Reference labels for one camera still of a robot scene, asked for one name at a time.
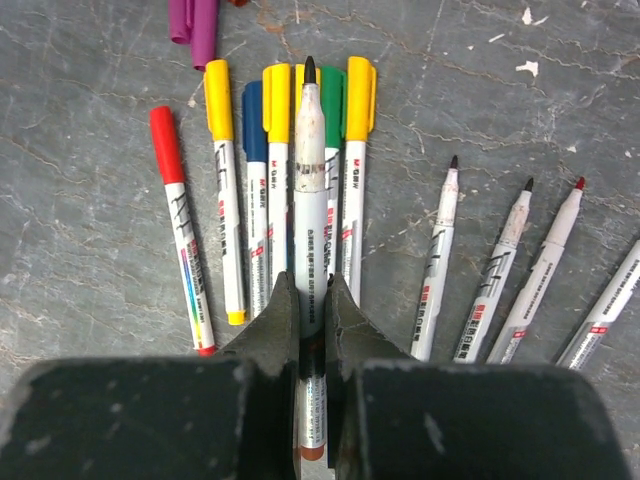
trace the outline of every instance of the green cap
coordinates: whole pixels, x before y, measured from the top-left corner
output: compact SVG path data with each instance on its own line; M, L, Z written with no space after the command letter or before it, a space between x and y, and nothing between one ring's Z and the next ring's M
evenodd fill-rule
M347 74L335 67L322 67L320 103L325 120L326 146L340 148L347 128Z

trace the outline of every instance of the blue cap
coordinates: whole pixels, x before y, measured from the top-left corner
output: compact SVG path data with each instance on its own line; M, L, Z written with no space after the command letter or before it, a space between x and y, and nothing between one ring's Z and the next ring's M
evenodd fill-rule
M267 133L262 128L262 81L248 83L242 92L242 148L247 162L267 163Z

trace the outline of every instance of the concrete floor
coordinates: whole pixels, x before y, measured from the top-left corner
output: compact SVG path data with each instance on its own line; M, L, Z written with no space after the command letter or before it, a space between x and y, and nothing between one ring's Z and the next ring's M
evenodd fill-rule
M529 176L532 211L489 338L577 177L582 213L519 363L557 358L640 233L640 8L632 0L224 3L237 107L274 62L378 69L362 306L403 348L453 154L461 193L434 360L449 361L480 272ZM43 358L193 354L148 112L180 120L217 341L226 324L202 76L165 2L0 6L0 395ZM239 128L240 117L236 117ZM244 178L244 158L238 143ZM584 374L640 478L640 295ZM317 468L309 478L326 478Z

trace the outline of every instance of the green marker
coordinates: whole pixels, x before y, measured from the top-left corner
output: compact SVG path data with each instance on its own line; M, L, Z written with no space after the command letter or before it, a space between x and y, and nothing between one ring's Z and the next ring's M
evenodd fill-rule
M347 74L334 67L322 67L320 103L325 118L325 178L328 210L327 274L336 272L336 244L338 235L338 194L340 191L340 148L344 140L347 118Z

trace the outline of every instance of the yellow marker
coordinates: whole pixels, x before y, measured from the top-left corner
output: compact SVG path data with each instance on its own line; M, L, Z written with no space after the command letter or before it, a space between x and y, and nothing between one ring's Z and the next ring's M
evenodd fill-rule
M289 116L291 110L291 66L279 63L262 73L262 126L269 138L269 275L271 288L280 272L287 270L287 161L289 160Z
M342 208L342 274L356 305L360 305L365 155L367 138L373 130L376 83L376 69L369 60L349 57Z
M321 82L322 72L319 68L316 68L316 82L319 87L322 87ZM304 83L304 65L301 63L296 65L296 117L298 116L298 110L300 110L300 99L302 98L302 84Z
M242 325L245 318L244 282L238 188L233 154L233 117L229 66L226 60L207 63L204 74L207 122L213 136L218 175L218 214L222 243L224 304L229 325Z

